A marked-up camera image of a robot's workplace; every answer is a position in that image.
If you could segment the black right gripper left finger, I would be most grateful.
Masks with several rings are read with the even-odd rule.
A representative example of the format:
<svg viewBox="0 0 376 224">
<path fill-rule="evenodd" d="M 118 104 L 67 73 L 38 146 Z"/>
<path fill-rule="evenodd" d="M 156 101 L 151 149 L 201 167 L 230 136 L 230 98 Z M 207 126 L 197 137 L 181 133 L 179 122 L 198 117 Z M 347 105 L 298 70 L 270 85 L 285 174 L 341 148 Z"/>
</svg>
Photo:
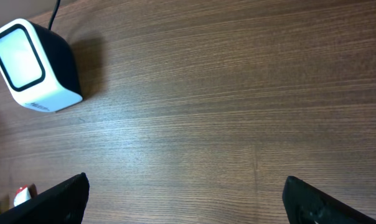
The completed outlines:
<svg viewBox="0 0 376 224">
<path fill-rule="evenodd" d="M 0 224 L 81 224 L 89 190 L 82 172 L 0 214 Z"/>
</svg>

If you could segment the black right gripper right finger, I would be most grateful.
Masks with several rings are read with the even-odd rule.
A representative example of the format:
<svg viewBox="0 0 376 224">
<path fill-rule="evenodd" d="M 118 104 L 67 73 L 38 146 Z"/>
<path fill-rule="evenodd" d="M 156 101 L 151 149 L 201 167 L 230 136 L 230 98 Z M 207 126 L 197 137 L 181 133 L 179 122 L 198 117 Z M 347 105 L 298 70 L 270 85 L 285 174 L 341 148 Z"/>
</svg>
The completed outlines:
<svg viewBox="0 0 376 224">
<path fill-rule="evenodd" d="M 375 219 L 295 176 L 287 177 L 282 200 L 290 224 L 376 224 Z"/>
</svg>

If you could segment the red snack stick packet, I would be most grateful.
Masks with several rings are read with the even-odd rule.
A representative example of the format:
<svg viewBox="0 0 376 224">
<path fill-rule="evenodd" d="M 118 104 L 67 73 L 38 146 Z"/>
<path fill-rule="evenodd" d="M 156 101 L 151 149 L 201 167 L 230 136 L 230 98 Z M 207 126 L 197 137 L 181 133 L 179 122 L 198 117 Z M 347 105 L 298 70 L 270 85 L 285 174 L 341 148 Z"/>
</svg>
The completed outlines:
<svg viewBox="0 0 376 224">
<path fill-rule="evenodd" d="M 14 206 L 18 206 L 28 200 L 30 200 L 32 197 L 31 197 L 31 193 L 29 191 L 29 186 L 28 185 L 25 185 L 23 187 L 19 187 L 17 192 L 16 192 L 16 195 L 14 197 Z"/>
</svg>

